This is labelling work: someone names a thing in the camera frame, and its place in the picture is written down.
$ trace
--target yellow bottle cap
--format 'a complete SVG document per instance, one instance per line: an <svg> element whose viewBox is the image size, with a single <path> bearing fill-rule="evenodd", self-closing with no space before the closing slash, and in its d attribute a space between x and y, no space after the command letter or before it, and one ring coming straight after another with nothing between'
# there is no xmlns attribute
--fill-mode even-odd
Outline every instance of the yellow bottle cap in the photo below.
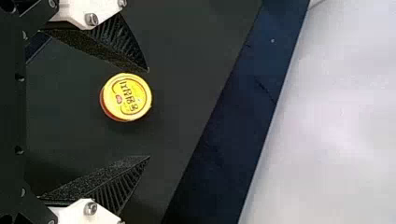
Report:
<svg viewBox="0 0 396 224"><path fill-rule="evenodd" d="M142 118L151 108L151 102L151 90L146 81L128 73L112 77L100 94L100 104L105 113L122 122Z"/></svg>

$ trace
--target bolt head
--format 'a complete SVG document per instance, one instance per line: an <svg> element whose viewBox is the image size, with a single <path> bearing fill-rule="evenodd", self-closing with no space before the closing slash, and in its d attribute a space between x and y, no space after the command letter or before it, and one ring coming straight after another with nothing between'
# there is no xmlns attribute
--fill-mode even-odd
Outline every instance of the bolt head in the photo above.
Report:
<svg viewBox="0 0 396 224"><path fill-rule="evenodd" d="M84 208L84 215L93 216L96 214L97 210L98 210L97 203L87 203Z"/></svg>
<svg viewBox="0 0 396 224"><path fill-rule="evenodd" d="M49 0L49 6L52 7L52 8L55 8L56 7L55 1L54 0Z"/></svg>
<svg viewBox="0 0 396 224"><path fill-rule="evenodd" d="M99 25L99 18L94 13L88 13L85 15L85 22L90 26L97 26Z"/></svg>
<svg viewBox="0 0 396 224"><path fill-rule="evenodd" d="M128 5L127 0L119 0L119 7L126 7Z"/></svg>

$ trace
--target screw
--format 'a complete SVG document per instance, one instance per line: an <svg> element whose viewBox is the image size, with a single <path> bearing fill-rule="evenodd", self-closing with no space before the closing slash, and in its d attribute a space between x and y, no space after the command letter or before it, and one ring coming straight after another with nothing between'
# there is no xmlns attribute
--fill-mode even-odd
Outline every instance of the screw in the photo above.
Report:
<svg viewBox="0 0 396 224"><path fill-rule="evenodd" d="M23 155L23 153L24 153L24 151L23 151L23 149L22 149L22 147L20 147L20 146L15 146L15 148L14 148L14 150L15 150L15 154L17 154L17 155Z"/></svg>
<svg viewBox="0 0 396 224"><path fill-rule="evenodd" d="M87 203L84 207L84 215L85 216L93 216L98 210L97 203Z"/></svg>
<svg viewBox="0 0 396 224"><path fill-rule="evenodd" d="M26 32L22 31L22 36L23 36L23 39L24 39L24 40L27 40L27 34L26 34Z"/></svg>
<svg viewBox="0 0 396 224"><path fill-rule="evenodd" d="M87 24L90 26L99 25L98 16L96 16L96 14L94 14L94 13L85 14L85 22L87 22Z"/></svg>
<svg viewBox="0 0 396 224"><path fill-rule="evenodd" d="M22 189L21 190L21 198L23 198L25 196L25 194L26 194L26 189Z"/></svg>
<svg viewBox="0 0 396 224"><path fill-rule="evenodd" d="M127 0L119 0L119 7L126 7L128 6Z"/></svg>
<svg viewBox="0 0 396 224"><path fill-rule="evenodd" d="M56 7L56 3L54 0L49 0L49 6L50 7Z"/></svg>

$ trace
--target dark blue edge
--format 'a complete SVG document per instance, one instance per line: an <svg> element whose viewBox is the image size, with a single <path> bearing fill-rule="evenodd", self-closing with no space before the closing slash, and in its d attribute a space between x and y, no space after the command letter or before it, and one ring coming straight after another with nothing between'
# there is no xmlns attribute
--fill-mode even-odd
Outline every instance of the dark blue edge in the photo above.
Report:
<svg viewBox="0 0 396 224"><path fill-rule="evenodd" d="M263 2L163 223L238 222L308 5Z"/></svg>

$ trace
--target black metal frame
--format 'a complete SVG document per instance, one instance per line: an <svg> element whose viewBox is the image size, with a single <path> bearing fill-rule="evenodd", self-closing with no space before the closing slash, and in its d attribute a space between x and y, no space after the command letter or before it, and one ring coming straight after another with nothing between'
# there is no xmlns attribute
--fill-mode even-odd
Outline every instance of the black metal frame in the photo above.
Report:
<svg viewBox="0 0 396 224"><path fill-rule="evenodd" d="M22 14L11 0L0 4L2 64L0 88L0 223L57 224L58 218L24 182L26 151L26 73L24 45L55 13L49 0L39 0Z"/></svg>

